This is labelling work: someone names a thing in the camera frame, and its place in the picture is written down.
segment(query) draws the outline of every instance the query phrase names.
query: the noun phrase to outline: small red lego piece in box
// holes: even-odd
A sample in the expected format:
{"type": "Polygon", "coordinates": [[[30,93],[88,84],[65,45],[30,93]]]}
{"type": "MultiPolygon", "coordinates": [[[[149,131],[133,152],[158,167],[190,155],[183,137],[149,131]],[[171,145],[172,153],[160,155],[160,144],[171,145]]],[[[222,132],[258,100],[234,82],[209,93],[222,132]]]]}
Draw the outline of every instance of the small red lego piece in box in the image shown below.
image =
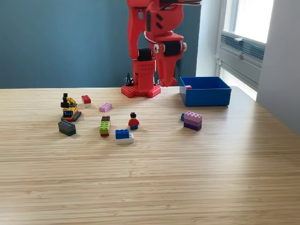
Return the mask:
{"type": "Polygon", "coordinates": [[[82,95],[82,96],[81,96],[81,99],[82,99],[82,102],[83,102],[84,104],[89,104],[89,103],[91,103],[90,97],[89,97],[88,95],[82,95]]]}

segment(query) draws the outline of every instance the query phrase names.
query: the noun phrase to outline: white lego brick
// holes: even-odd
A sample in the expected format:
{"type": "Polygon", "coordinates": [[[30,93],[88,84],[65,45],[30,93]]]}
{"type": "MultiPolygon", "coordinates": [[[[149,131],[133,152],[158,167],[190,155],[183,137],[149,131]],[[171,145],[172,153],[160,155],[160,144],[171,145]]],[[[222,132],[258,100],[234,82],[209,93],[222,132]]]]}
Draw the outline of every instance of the white lego brick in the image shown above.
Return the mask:
{"type": "Polygon", "coordinates": [[[84,108],[90,108],[92,107],[92,103],[84,104],[84,108]]]}
{"type": "Polygon", "coordinates": [[[129,138],[124,138],[124,139],[116,139],[117,144],[128,144],[128,143],[133,143],[135,140],[133,134],[129,134],[129,138]]]}

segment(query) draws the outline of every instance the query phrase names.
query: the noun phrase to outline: blue plastic bin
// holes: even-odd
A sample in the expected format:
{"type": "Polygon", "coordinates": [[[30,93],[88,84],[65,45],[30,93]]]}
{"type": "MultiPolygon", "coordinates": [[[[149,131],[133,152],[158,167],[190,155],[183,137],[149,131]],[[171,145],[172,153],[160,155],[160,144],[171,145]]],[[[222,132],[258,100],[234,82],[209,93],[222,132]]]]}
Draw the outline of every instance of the blue plastic bin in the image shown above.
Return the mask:
{"type": "Polygon", "coordinates": [[[227,106],[231,88],[217,76],[181,77],[180,95],[185,106],[227,106]]]}

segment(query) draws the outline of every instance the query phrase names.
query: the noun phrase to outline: pink lego brick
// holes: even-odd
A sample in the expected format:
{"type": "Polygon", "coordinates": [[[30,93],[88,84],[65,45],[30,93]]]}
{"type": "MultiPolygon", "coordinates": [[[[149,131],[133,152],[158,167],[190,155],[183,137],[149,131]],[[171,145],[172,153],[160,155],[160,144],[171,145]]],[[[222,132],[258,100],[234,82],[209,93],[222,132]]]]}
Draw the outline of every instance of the pink lego brick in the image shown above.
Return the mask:
{"type": "Polygon", "coordinates": [[[184,114],[184,119],[199,123],[202,121],[202,115],[189,111],[184,114]]]}
{"type": "Polygon", "coordinates": [[[105,103],[103,106],[99,107],[99,112],[107,112],[108,110],[110,110],[112,108],[112,104],[110,103],[105,103]]]}

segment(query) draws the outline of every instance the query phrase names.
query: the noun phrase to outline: dark gray lego brick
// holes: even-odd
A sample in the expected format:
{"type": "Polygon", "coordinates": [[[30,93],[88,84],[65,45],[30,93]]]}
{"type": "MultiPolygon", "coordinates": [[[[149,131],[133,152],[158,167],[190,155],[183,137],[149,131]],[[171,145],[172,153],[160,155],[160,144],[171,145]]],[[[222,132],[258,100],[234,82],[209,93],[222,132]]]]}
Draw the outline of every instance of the dark gray lego brick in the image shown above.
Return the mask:
{"type": "Polygon", "coordinates": [[[65,130],[66,132],[70,132],[70,131],[75,130],[75,124],[68,122],[66,120],[63,120],[58,123],[58,128],[61,130],[65,130]]]}
{"type": "Polygon", "coordinates": [[[63,129],[59,129],[59,131],[64,134],[64,135],[67,135],[67,136],[72,136],[72,135],[75,135],[76,134],[76,130],[72,130],[72,131],[66,131],[66,130],[63,130],[63,129]]]}

